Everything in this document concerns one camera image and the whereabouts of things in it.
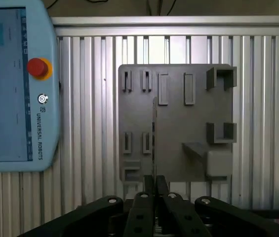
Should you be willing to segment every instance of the metal slats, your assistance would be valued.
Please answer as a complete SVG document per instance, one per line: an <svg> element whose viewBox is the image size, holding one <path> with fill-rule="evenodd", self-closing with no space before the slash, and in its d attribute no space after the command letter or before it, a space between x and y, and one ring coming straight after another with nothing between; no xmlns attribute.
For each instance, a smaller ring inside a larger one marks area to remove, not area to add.
<svg viewBox="0 0 279 237"><path fill-rule="evenodd" d="M58 149L44 172L0 173L0 237L16 236L103 195L142 191L141 183L123 185L119 179L121 64L237 66L231 185L181 182L170 183L170 190L192 201L212 195L243 208L279 208L279 27L147 29L139 35L140 27L121 34L118 26L56 28L62 83Z"/></svg>

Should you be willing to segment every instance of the red button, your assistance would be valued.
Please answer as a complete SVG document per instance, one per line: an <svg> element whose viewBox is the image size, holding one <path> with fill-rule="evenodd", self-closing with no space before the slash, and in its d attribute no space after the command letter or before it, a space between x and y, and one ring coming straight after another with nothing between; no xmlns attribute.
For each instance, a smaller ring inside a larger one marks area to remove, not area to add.
<svg viewBox="0 0 279 237"><path fill-rule="evenodd" d="M27 71L34 77L44 77L48 73L48 66L41 59L32 58L27 63Z"/></svg>

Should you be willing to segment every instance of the bolt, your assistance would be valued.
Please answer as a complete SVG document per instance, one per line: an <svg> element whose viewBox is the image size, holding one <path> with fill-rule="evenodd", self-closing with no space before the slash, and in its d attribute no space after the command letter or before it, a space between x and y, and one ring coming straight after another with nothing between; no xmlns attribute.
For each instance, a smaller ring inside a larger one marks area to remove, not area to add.
<svg viewBox="0 0 279 237"><path fill-rule="evenodd" d="M169 194L168 197L170 197L170 198L176 198L177 195L176 195L176 194Z"/></svg>
<svg viewBox="0 0 279 237"><path fill-rule="evenodd" d="M116 199L110 199L109 200L109 203L115 203L116 202Z"/></svg>
<svg viewBox="0 0 279 237"><path fill-rule="evenodd" d="M202 202L204 202L205 204L210 204L210 200L208 200L208 199L202 199Z"/></svg>

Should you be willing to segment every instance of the touchscreen display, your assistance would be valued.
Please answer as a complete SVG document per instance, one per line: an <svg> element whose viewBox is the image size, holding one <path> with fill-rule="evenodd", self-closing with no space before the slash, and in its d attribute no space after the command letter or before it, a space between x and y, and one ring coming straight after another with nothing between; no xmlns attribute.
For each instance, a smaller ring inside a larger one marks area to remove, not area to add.
<svg viewBox="0 0 279 237"><path fill-rule="evenodd" d="M32 160L25 8L0 8L0 161Z"/></svg>

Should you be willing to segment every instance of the ribbed aluminum panel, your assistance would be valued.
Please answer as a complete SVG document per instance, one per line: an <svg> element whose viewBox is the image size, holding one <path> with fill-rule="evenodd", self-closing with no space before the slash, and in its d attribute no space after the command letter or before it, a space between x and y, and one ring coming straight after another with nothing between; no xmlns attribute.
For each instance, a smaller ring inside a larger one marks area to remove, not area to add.
<svg viewBox="0 0 279 237"><path fill-rule="evenodd" d="M231 185L171 183L170 189L192 201L212 195L242 208L279 208L279 17L54 22L62 83L60 142L45 172L0 173L0 237L16 236L105 195L142 190L142 184L124 186L119 180L121 64L237 66Z"/></svg>

